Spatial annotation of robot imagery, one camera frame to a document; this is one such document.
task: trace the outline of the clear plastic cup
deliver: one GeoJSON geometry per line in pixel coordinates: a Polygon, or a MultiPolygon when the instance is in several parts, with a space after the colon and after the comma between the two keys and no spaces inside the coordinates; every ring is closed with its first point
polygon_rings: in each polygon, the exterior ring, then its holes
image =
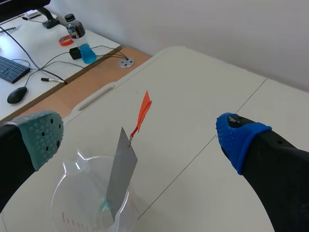
{"type": "Polygon", "coordinates": [[[49,215],[55,232],[130,232],[138,218],[135,195],[129,187],[115,222],[106,201],[113,158],[63,162],[64,175],[50,202],[49,215]]]}

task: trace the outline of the black power adapter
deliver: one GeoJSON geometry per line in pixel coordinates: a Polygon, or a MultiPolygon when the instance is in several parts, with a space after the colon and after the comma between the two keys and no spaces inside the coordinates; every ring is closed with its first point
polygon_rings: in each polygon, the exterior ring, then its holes
{"type": "Polygon", "coordinates": [[[70,49],[70,55],[72,57],[72,59],[80,59],[82,58],[82,54],[81,51],[79,50],[78,47],[74,47],[70,49]]]}

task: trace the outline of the blue plastic object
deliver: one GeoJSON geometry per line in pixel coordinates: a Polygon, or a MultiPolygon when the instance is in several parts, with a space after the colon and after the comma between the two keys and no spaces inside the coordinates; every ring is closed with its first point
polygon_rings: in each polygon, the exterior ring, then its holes
{"type": "Polygon", "coordinates": [[[83,44],[79,47],[82,54],[82,59],[85,64],[91,64],[96,61],[97,55],[92,51],[89,44],[83,44]]]}
{"type": "Polygon", "coordinates": [[[242,165],[251,141],[257,134],[271,130],[271,127],[260,122],[254,122],[239,128],[232,128],[228,124],[229,116],[238,115],[225,113],[217,118],[216,128],[219,144],[226,151],[237,173],[241,175],[242,165]]]}

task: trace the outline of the roll of tape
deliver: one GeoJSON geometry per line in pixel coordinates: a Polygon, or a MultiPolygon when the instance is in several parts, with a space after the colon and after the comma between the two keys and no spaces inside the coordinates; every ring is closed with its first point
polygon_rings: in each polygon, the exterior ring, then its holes
{"type": "Polygon", "coordinates": [[[68,46],[72,43],[73,43],[73,39],[69,35],[63,36],[59,39],[59,44],[61,46],[68,46]]]}

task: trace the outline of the white wall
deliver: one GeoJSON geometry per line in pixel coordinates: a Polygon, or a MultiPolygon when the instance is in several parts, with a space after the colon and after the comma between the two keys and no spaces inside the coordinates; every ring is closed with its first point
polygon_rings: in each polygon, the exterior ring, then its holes
{"type": "Polygon", "coordinates": [[[151,55],[185,45],[309,91],[308,0],[52,0],[48,8],[151,55]]]}

